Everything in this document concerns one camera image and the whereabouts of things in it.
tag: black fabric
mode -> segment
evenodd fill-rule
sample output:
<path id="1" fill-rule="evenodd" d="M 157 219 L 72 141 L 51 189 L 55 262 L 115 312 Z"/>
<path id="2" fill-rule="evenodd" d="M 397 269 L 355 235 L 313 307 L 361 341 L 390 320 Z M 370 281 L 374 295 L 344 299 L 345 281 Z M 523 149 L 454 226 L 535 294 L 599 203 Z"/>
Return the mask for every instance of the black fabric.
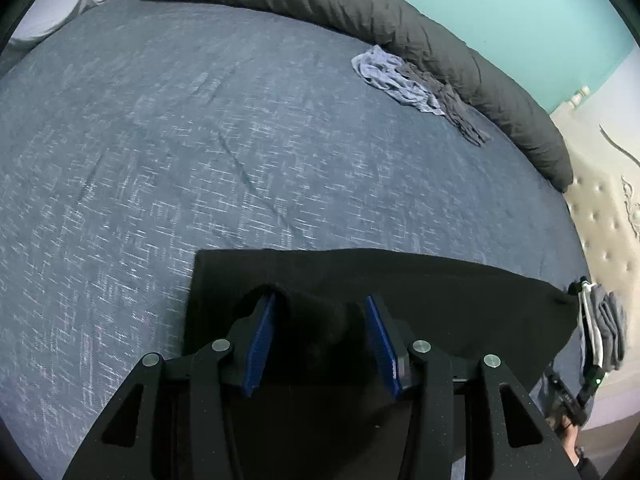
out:
<path id="1" fill-rule="evenodd" d="M 289 291 L 300 338 L 290 348 L 305 355 L 300 367 L 314 359 L 318 380 L 326 378 L 320 368 L 336 347 L 345 341 L 362 347 L 356 305 L 374 292 L 416 337 L 460 357 L 501 356 L 527 390 L 577 323 L 575 296 L 480 264 L 372 249 L 205 250 L 195 258 L 184 353 L 225 336 L 260 296 L 259 289 L 248 293 L 265 283 Z"/>
<path id="2" fill-rule="evenodd" d="M 276 336 L 260 388 L 226 392 L 244 480 L 397 478 L 411 400 L 394 402 L 360 307 L 382 295 L 416 337 L 452 354 L 502 356 L 530 390 L 576 325 L 577 300 L 539 280 L 459 260 L 382 250 L 215 250 L 196 254 L 184 353 L 225 336 L 277 290 Z M 466 453 L 463 397 L 454 456 Z"/>
<path id="3" fill-rule="evenodd" d="M 580 459 L 575 469 L 582 480 L 600 480 L 602 478 L 593 462 L 586 457 Z"/>
<path id="4" fill-rule="evenodd" d="M 186 0 L 270 10 L 346 32 L 448 82 L 499 126 L 553 186 L 573 170 L 560 132 L 533 98 L 498 67 L 404 0 Z"/>

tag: dark gray duvet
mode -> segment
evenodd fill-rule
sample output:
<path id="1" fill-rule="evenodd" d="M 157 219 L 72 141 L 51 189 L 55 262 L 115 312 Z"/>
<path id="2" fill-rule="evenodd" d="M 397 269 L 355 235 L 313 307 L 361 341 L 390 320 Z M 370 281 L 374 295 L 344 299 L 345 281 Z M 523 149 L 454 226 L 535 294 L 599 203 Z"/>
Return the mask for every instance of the dark gray duvet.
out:
<path id="1" fill-rule="evenodd" d="M 477 112 L 483 148 L 365 84 L 366 47 L 113 0 L 0 79 L 0 415 L 44 480 L 143 354 L 178 355 L 198 248 L 440 254 L 559 288 L 588 272 L 521 151 Z M 556 364 L 574 388 L 578 365 L 574 335 Z"/>

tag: folded gray cloth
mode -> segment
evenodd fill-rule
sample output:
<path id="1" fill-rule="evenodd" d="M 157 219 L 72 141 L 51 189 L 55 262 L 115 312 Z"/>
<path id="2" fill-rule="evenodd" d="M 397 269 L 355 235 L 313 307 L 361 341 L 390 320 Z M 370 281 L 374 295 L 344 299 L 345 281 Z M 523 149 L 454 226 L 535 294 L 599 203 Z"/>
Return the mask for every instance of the folded gray cloth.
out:
<path id="1" fill-rule="evenodd" d="M 430 90 L 396 72 L 396 67 L 403 64 L 402 58 L 386 53 L 378 45 L 351 60 L 353 69 L 367 83 L 384 91 L 400 104 L 413 106 L 421 112 L 444 115 Z"/>
<path id="2" fill-rule="evenodd" d="M 396 70 L 411 81 L 420 83 L 433 92 L 440 103 L 440 107 L 445 112 L 445 117 L 460 131 L 466 140 L 476 146 L 482 146 L 491 139 L 488 133 L 478 130 L 471 124 L 466 113 L 467 105 L 462 102 L 458 93 L 449 83 L 441 83 L 434 78 L 431 72 L 420 70 L 413 63 L 404 63 Z"/>
<path id="3" fill-rule="evenodd" d="M 603 362 L 606 372 L 620 370 L 626 350 L 626 314 L 615 293 L 601 285 L 591 289 L 591 304 L 602 336 Z"/>

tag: tufted headboard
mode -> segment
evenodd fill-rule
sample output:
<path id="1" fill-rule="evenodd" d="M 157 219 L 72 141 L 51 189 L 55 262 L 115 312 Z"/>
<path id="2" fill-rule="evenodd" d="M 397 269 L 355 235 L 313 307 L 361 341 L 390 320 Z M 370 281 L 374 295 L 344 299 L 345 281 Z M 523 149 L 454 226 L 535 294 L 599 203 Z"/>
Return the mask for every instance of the tufted headboard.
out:
<path id="1" fill-rule="evenodd" d="M 567 145 L 574 182 L 564 198 L 580 236 L 591 281 L 622 299 L 630 347 L 622 370 L 601 389 L 640 371 L 640 162 L 614 140 L 606 125 L 581 123 L 564 103 L 551 115 Z"/>

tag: blue bedsheet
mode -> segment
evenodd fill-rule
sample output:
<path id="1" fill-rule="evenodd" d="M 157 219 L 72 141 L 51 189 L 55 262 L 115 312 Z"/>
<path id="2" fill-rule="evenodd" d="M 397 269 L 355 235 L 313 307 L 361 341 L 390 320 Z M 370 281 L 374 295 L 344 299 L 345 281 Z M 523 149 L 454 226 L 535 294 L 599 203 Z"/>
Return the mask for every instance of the blue bedsheet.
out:
<path id="1" fill-rule="evenodd" d="M 0 79 L 0 416 L 44 480 L 143 354 L 178 355 L 198 248 L 385 248 L 559 288 L 588 273 L 562 196 L 505 135 L 475 113 L 493 137 L 476 148 L 401 107 L 351 68 L 366 47 L 113 0 Z M 576 345 L 558 366 L 577 388 Z"/>

